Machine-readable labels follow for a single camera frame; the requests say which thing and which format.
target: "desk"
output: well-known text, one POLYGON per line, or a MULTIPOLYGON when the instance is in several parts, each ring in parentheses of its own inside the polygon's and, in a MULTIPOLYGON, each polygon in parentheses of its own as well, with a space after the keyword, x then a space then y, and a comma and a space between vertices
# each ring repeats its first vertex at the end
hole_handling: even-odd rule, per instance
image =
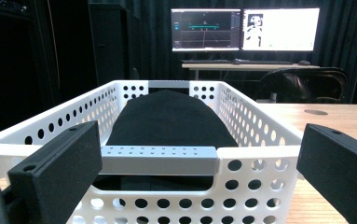
MULTIPOLYGON (((268 113, 285 119, 304 131, 306 124, 314 123, 337 129, 357 139, 357 105, 281 105, 261 104, 268 113), (314 115, 305 110, 318 110, 328 115, 314 115)), ((2 189, 7 187, 0 180, 2 189)), ((306 180, 297 180, 287 223, 347 223, 332 205, 306 180)))
POLYGON ((232 63, 182 63, 183 68, 195 71, 195 80, 199 80, 199 71, 258 71, 268 72, 279 68, 317 68, 315 65, 294 64, 232 64, 232 63))

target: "keyboard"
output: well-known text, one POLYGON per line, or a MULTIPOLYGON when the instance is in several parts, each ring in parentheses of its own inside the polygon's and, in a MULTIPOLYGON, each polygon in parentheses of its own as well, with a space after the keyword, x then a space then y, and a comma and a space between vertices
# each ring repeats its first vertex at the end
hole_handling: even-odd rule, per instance
POLYGON ((240 60, 240 64, 294 64, 285 61, 252 61, 252 60, 240 60))
POLYGON ((181 60, 181 63, 231 63, 230 60, 181 60))

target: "perforated metal bar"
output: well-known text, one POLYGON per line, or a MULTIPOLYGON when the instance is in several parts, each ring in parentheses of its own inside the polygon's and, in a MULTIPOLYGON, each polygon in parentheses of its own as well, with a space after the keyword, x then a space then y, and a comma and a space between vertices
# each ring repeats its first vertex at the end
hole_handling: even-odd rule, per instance
POLYGON ((102 175, 215 175, 215 147, 102 147, 102 175))

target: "monitor screen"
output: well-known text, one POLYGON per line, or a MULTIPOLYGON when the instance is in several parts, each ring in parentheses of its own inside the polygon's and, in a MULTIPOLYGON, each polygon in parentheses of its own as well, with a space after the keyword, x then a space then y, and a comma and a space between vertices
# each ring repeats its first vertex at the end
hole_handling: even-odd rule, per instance
POLYGON ((318 8, 244 9, 241 48, 311 51, 319 12, 318 8))
POLYGON ((240 49, 240 9, 172 9, 172 51, 240 49))

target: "black cushion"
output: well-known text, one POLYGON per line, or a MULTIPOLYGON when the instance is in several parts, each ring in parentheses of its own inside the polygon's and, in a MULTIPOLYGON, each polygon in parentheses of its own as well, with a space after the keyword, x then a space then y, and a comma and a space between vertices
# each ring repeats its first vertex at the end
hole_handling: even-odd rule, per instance
POLYGON ((129 100, 118 116, 108 146, 236 147, 225 124, 201 100, 157 91, 129 100))
MULTIPOLYGON (((129 100, 113 126, 107 145, 238 146, 212 109, 199 99, 175 91, 157 91, 129 100)), ((99 176, 94 186, 123 190, 206 190, 212 183, 211 176, 109 175, 99 176)))

